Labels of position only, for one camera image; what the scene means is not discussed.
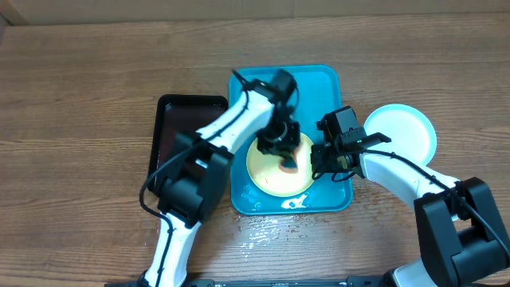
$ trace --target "blue tray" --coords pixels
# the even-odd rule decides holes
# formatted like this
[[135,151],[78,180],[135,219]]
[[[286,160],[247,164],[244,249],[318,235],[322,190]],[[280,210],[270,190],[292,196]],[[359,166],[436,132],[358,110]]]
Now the blue tray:
[[[340,86],[336,72],[326,65],[304,65],[289,67],[264,67],[240,69],[238,72],[251,81],[270,81],[279,68],[289,71],[297,81],[300,102],[293,118],[300,123],[300,130],[314,144],[322,143],[324,136],[316,129],[316,121],[324,114],[342,107]],[[241,96],[241,85],[235,77],[229,81],[229,102],[233,105]],[[296,94],[289,104],[295,103]],[[249,177],[246,155],[255,136],[246,140],[233,158],[230,172],[232,204],[239,212],[247,215],[289,214],[339,211],[347,208],[352,201],[352,181],[333,183],[331,176],[316,180],[301,194],[281,198],[260,190]]]

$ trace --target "robotic hand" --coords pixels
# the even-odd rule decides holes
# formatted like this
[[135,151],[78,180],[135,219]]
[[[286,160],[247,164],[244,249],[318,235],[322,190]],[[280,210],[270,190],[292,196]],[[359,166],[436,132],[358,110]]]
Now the robotic hand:
[[[299,124],[288,106],[296,90],[292,76],[280,70],[265,83],[235,75],[246,97],[195,134],[178,135],[166,162],[144,184],[142,207],[161,218],[154,261],[137,282],[115,286],[180,287],[194,236],[219,203],[242,142],[257,134],[259,151],[287,160],[299,145]],[[510,239],[483,181],[442,175],[398,153],[387,136],[367,136],[348,106],[326,114],[317,128],[324,143],[312,146],[314,179],[350,172],[381,184],[415,211],[422,258],[389,271],[379,285],[461,286],[508,268]],[[153,179],[160,213],[143,204]],[[472,219],[472,226],[458,233],[458,218]]]

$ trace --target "black cable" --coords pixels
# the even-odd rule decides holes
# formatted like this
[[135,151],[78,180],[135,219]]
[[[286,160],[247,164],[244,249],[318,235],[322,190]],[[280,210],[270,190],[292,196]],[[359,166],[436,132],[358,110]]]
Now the black cable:
[[346,180],[350,179],[351,177],[355,176],[355,175],[356,175],[356,173],[355,173],[355,172],[351,172],[350,174],[348,174],[348,175],[344,176],[344,177],[343,177],[343,178],[341,178],[341,179],[335,179],[336,175],[338,175],[338,172],[335,172],[335,173],[332,175],[332,177],[331,177],[331,180],[332,180],[332,182],[333,182],[333,183],[341,183],[341,182],[343,182],[343,181],[346,181]]
[[424,171],[421,167],[416,165],[416,163],[413,163],[412,161],[406,159],[403,156],[396,155],[394,152],[363,149],[361,151],[344,152],[340,156],[358,155],[358,154],[362,154],[362,153],[385,155],[385,156],[391,157],[392,159],[398,159],[401,162],[412,167],[415,171],[417,171],[420,174],[422,174],[423,176],[425,176],[431,183],[434,183],[438,187],[440,187],[440,188],[444,189],[445,191],[447,191],[448,193],[450,193],[461,204],[461,206],[465,207],[465,209],[471,214],[471,216],[473,218],[475,218],[479,223],[481,223],[484,226],[484,228],[486,228],[488,230],[488,232],[490,232],[492,234],[492,236],[494,236],[494,239],[496,239],[496,241],[500,244],[501,248],[503,248],[503,251],[505,252],[505,257],[507,259],[506,266],[508,268],[508,263],[510,262],[510,251],[508,251],[508,247],[503,243],[503,241],[501,240],[499,235],[496,233],[496,231],[494,231],[494,229],[478,214],[478,212],[476,210],[474,210],[474,208],[469,203],[467,203],[465,201],[465,199],[463,199],[459,194],[457,194],[457,192],[455,192],[453,189],[451,189],[450,187],[447,187],[444,183],[437,180],[435,176],[430,175],[428,172]]
[[245,92],[245,95],[246,95],[246,103],[245,105],[243,106],[243,109],[232,119],[230,120],[230,122],[228,122],[225,126],[223,126],[222,128],[218,129],[212,136],[209,136],[208,138],[204,139],[203,141],[187,148],[186,150],[184,151],[181,151],[179,152],[177,155],[174,155],[172,158],[170,158],[169,160],[167,160],[165,163],[163,163],[161,165],[161,167],[159,167],[158,169],[156,169],[153,173],[151,173],[147,179],[145,180],[145,183],[143,183],[142,187],[140,188],[140,193],[139,193],[139,203],[140,203],[140,206],[142,207],[142,209],[144,209],[146,212],[148,212],[149,214],[152,214],[154,215],[155,217],[157,218],[161,218],[164,222],[166,222],[168,224],[168,238],[167,238],[167,243],[165,244],[165,249],[163,251],[163,254],[161,256],[161,262],[159,263],[159,268],[158,268],[158,278],[156,280],[156,284],[154,287],[159,287],[159,282],[161,281],[161,275],[163,274],[163,265],[164,265],[164,262],[165,262],[165,258],[167,256],[167,253],[168,253],[168,249],[170,248],[170,241],[171,241],[171,235],[172,235],[172,232],[174,231],[173,230],[173,226],[172,226],[172,223],[170,221],[170,219],[168,219],[168,217],[160,214],[159,212],[151,209],[149,206],[147,206],[145,204],[145,202],[143,201],[143,195],[145,194],[145,190],[147,189],[147,187],[149,186],[149,184],[152,182],[152,180],[154,180],[154,178],[156,177],[156,175],[161,172],[162,170],[165,169],[165,167],[167,167],[170,163],[173,163],[175,160],[177,159],[180,159],[181,157],[184,157],[184,156],[188,156],[193,150],[195,150],[196,148],[200,147],[202,144],[204,143],[207,143],[213,139],[215,139],[216,137],[220,136],[222,132],[224,132],[227,128],[229,128],[233,123],[235,123],[241,116],[242,114],[248,110],[248,104],[249,104],[249,94],[248,94],[248,87],[246,86],[248,84],[248,81],[243,77],[241,76],[237,71],[235,70],[232,70],[232,73],[234,74],[234,76],[239,80],[239,82],[241,83],[241,86],[242,86],[242,91]]

